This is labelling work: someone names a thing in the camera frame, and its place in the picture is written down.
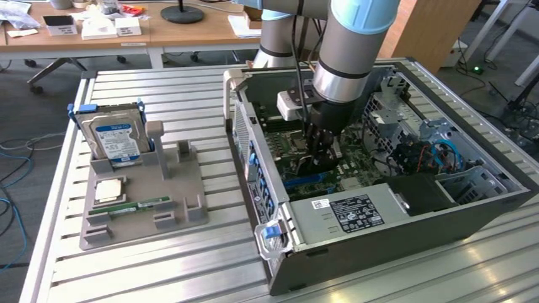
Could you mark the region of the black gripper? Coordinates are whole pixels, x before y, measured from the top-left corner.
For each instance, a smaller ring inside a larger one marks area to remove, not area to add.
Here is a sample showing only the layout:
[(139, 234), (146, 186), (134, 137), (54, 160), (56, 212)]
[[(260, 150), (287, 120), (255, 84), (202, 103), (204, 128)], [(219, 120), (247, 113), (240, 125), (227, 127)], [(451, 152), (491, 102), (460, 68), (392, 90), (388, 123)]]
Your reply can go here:
[(312, 105), (308, 117), (307, 136), (319, 133), (331, 133), (339, 136), (351, 120), (355, 103), (338, 103), (322, 101)]

